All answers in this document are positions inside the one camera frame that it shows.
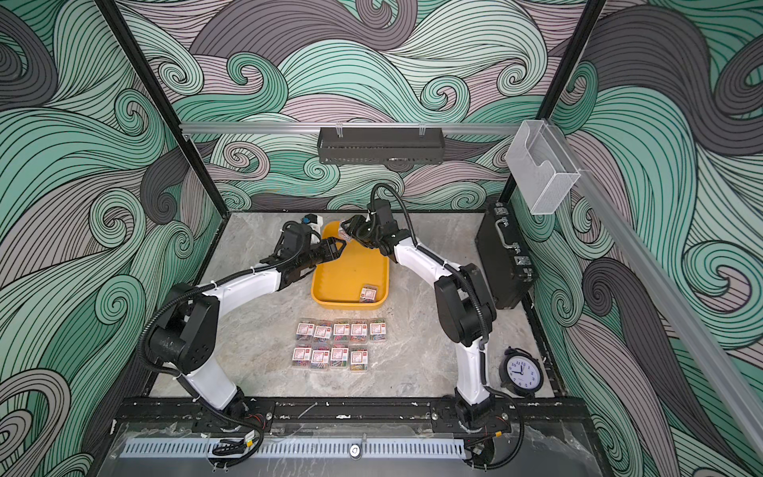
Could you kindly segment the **yellow plastic storage tray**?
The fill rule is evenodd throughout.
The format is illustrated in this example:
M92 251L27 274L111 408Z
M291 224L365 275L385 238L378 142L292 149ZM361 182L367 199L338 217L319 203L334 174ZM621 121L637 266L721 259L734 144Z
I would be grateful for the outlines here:
M340 222L326 224L322 238L342 238L347 242L339 260L320 264L313 274L311 296L320 306L332 310L377 310L389 296L389 259L378 250L364 248L340 232ZM378 288L375 303L359 302L365 284Z

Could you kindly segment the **paper clip box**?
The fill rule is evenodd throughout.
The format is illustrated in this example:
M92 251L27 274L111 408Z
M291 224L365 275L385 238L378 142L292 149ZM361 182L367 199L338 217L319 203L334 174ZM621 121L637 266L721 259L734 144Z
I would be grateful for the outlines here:
M350 324L350 342L367 343L369 340L369 323L365 320L354 320Z
M349 343L351 340L352 324L348 320L339 320L333 323L332 337L335 343Z
M313 334L315 342L330 343L333 341L333 324L331 322L318 322Z
M314 339L315 323L311 321L300 321L297 323L295 331L295 340L300 343L310 343Z
M375 303L378 297L378 288L374 285L365 284L360 293L359 302Z
M330 349L329 365L331 368L347 368L350 364L350 348L335 346Z

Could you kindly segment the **paper clip box barcode side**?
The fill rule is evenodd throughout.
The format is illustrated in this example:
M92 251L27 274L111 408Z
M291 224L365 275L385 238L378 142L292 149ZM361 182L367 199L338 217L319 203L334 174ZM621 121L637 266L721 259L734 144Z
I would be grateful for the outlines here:
M369 323L369 340L372 342L387 340L387 322L385 320L376 319Z

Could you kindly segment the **paper clip box removed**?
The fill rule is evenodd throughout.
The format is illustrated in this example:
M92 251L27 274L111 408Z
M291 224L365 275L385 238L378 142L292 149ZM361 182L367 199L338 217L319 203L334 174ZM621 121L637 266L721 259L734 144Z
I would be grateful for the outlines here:
M311 352L310 368L312 370L327 370L330 368L331 348L315 347Z
M291 365L294 368L309 368L312 361L311 346L295 346L291 355Z

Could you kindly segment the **paper clip box edge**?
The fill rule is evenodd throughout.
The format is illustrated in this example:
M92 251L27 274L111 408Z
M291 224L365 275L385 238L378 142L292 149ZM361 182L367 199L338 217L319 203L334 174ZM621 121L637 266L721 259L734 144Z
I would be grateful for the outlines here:
M370 365L370 351L366 347L353 347L350 349L350 370L352 372L365 372Z

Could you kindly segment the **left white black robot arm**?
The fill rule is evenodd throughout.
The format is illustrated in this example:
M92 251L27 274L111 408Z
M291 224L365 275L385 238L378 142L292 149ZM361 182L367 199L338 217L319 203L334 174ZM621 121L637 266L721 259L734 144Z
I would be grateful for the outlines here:
M302 280L321 264L341 258L347 242L324 238L322 219L287 221L272 252L249 268L206 284L174 285L138 338L137 357L168 375L203 407L238 423L248 413L244 393L218 361L232 347L230 316L256 300Z

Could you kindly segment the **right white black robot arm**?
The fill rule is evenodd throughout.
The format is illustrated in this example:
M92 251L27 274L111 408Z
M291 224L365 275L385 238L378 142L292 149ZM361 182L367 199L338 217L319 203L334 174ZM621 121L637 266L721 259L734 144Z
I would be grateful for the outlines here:
M423 246L415 234L405 201L394 186L381 182L371 190L367 214L356 215L341 224L355 242L378 250L395 264L411 270L431 285L440 327L455 344L457 381L454 389L459 425L466 431L486 429L491 417L500 417L497 403L504 401L515 410L516 420L505 421L502 433L513 425L518 436L508 455L488 461L476 448L486 446L495 433L478 437L466 445L464 463L485 472L507 466L520 453L526 423L516 400L490 385L487 368L490 334L497 318L493 297L484 276L475 264L459 266Z

